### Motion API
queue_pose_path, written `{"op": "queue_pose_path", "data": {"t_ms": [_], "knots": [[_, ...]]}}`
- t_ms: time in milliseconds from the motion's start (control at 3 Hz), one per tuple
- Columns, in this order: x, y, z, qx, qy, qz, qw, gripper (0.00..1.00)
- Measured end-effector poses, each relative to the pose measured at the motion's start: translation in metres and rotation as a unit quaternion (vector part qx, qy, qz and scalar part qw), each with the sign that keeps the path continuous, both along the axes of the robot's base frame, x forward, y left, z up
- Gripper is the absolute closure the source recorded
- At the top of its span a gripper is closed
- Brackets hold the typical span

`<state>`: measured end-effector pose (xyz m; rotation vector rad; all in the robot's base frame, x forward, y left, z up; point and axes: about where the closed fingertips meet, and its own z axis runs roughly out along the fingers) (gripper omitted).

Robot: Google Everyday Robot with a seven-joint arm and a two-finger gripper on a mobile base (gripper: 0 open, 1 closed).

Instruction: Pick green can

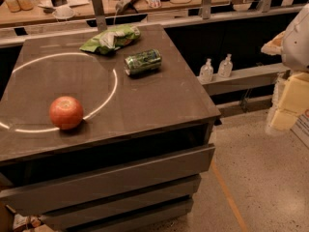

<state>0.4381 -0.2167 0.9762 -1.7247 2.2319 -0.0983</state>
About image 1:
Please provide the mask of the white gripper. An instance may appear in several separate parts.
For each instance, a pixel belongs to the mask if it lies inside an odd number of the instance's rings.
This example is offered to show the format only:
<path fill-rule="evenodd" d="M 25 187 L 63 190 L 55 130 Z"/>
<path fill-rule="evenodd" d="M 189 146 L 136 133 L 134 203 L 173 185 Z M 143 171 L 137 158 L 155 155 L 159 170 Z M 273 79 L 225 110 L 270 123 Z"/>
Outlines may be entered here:
<path fill-rule="evenodd" d="M 261 52 L 281 54 L 285 66 L 299 71 L 287 79 L 279 76 L 274 86 L 266 133 L 279 135 L 289 131 L 309 108 L 309 4 L 301 9 L 285 33 L 265 43 Z"/>

